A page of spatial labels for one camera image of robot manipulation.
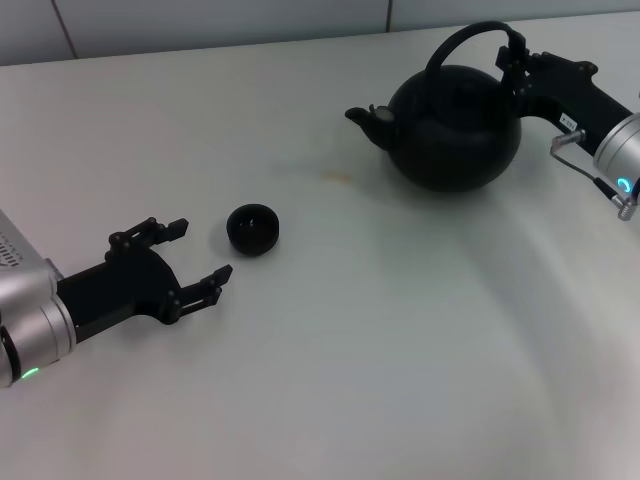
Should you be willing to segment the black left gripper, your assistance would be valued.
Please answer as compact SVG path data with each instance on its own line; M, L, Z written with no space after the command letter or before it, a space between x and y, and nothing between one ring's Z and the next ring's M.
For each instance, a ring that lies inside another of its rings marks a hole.
M164 225L150 217L114 235L103 263L58 283L57 294L71 316L77 343L134 316L172 325L217 304L233 272L231 265L180 289L172 269L152 250L182 238L188 226L184 218Z

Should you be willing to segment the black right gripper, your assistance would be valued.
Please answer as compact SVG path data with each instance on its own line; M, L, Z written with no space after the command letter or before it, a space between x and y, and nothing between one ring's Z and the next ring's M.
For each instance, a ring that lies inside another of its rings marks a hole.
M496 66L502 72L501 86L517 94L521 117L545 119L564 133L572 130L563 124L566 116L585 138L584 150L596 150L607 135L631 116L631 111L600 90L592 80L598 67L589 61L574 62L543 53L531 53L526 40L510 37L510 47L498 50Z

